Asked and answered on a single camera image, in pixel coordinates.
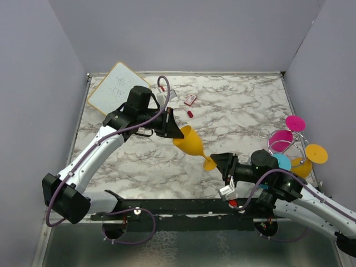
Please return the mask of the pink wine glass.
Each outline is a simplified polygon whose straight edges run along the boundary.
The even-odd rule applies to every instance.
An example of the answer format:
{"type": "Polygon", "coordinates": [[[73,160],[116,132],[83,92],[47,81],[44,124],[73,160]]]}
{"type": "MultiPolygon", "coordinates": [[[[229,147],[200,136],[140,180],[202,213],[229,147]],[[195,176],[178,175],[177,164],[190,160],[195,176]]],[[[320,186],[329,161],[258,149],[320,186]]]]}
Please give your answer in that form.
{"type": "Polygon", "coordinates": [[[285,119],[287,129],[276,130],[268,137],[268,148],[272,152],[283,153],[297,139],[297,136],[306,128],[305,121],[297,116],[290,115],[285,119]]]}

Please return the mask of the blue wine glass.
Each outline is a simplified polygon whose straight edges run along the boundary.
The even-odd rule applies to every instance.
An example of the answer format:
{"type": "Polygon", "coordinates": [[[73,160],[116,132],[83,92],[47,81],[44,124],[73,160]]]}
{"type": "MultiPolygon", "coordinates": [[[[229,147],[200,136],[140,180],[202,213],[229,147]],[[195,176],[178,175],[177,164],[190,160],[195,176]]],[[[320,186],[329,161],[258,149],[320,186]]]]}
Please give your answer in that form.
{"type": "Polygon", "coordinates": [[[286,155],[280,153],[274,153],[272,154],[272,156],[277,159],[278,166],[280,169],[284,169],[286,171],[291,170],[291,161],[286,155]]]}

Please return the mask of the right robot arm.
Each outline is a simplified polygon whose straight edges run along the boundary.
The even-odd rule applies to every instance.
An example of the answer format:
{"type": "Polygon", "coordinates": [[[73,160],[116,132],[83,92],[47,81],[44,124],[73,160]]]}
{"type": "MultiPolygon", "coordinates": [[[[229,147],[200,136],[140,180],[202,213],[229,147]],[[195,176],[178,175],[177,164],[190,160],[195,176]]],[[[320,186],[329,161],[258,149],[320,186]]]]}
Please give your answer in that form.
{"type": "Polygon", "coordinates": [[[266,150],[252,153],[249,164],[241,164],[233,153],[212,154],[225,187],[219,190],[225,201],[236,198],[239,181],[250,182],[256,191],[264,185],[256,204],[261,217],[275,215],[296,221],[335,241],[339,250],[355,256],[355,212],[343,207],[300,176],[279,168],[278,160],[266,150]]]}

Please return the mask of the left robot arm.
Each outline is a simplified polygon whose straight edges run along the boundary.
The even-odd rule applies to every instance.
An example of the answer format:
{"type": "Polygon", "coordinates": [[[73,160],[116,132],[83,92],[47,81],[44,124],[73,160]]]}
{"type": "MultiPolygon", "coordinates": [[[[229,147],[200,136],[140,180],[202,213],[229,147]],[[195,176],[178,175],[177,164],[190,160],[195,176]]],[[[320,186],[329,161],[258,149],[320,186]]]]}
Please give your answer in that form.
{"type": "Polygon", "coordinates": [[[80,155],[57,175],[47,174],[42,179],[44,203],[49,210],[72,224],[97,212],[104,212],[112,220],[122,215],[123,206],[115,194],[104,192],[94,197],[85,196],[84,192],[106,159],[140,127],[163,138],[184,138],[171,108],[149,108],[150,100],[155,98],[147,87],[134,86],[127,101],[106,115],[98,133],[80,155]]]}

